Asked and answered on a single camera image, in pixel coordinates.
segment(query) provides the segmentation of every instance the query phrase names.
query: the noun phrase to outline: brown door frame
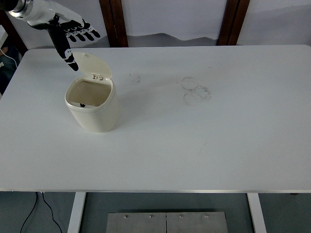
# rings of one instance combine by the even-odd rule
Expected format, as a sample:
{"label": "brown door frame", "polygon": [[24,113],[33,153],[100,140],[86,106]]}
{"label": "brown door frame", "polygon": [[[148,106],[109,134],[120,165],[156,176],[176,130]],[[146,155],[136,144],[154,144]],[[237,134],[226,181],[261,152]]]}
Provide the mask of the brown door frame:
{"label": "brown door frame", "polygon": [[99,0],[110,47],[128,47],[121,0]]}
{"label": "brown door frame", "polygon": [[250,0],[227,0],[217,45],[236,45]]}

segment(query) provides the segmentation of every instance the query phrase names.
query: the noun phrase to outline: white robotic hand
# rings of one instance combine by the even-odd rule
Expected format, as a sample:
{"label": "white robotic hand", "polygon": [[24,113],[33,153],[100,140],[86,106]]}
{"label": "white robotic hand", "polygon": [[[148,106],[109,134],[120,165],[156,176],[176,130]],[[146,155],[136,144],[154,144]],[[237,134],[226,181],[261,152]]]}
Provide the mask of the white robotic hand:
{"label": "white robotic hand", "polygon": [[99,33],[72,10],[51,0],[0,0],[0,10],[39,30],[47,30],[59,55],[74,70],[78,70],[66,37],[76,42],[99,38]]}

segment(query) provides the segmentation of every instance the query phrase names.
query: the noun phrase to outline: black fingertip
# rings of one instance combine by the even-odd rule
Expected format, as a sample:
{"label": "black fingertip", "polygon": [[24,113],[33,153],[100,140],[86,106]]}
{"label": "black fingertip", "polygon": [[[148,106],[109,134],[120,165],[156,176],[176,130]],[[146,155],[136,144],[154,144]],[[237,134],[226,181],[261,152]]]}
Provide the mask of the black fingertip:
{"label": "black fingertip", "polygon": [[93,33],[94,36],[96,36],[97,38],[101,37],[101,35],[99,35],[99,33],[96,30],[91,31],[91,33]]}
{"label": "black fingertip", "polygon": [[79,69],[78,64],[77,63],[70,63],[68,64],[74,71],[77,71]]}
{"label": "black fingertip", "polygon": [[73,35],[68,36],[68,38],[69,38],[72,42],[77,42],[76,38],[74,38]]}
{"label": "black fingertip", "polygon": [[83,35],[85,35],[91,41],[94,40],[94,38],[92,37],[92,35],[90,33],[84,33]]}
{"label": "black fingertip", "polygon": [[82,36],[81,34],[77,34],[76,35],[81,41],[85,41],[86,39],[84,38],[84,36]]}

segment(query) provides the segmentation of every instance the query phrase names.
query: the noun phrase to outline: small trash bin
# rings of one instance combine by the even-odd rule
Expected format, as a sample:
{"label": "small trash bin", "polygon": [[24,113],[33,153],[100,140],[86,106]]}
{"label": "small trash bin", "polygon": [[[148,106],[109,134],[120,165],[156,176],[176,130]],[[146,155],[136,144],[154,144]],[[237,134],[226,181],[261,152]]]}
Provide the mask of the small trash bin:
{"label": "small trash bin", "polygon": [[69,86],[65,95],[66,105],[85,130],[107,132],[114,128],[120,115],[111,71],[95,55],[74,52],[73,56],[84,75]]}

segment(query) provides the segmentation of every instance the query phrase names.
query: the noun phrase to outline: floor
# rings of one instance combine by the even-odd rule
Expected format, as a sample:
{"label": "floor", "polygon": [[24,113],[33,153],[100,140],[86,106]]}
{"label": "floor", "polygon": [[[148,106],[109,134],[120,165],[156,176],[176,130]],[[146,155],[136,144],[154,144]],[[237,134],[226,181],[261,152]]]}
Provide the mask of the floor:
{"label": "floor", "polygon": [[[23,233],[59,233],[38,193]],[[47,192],[55,221],[67,232],[74,193]],[[311,194],[260,194],[267,233],[310,233]],[[35,203],[34,192],[0,192],[0,232],[18,233]],[[104,233],[108,213],[224,211],[229,233],[253,233],[246,194],[88,193],[80,233]]]}

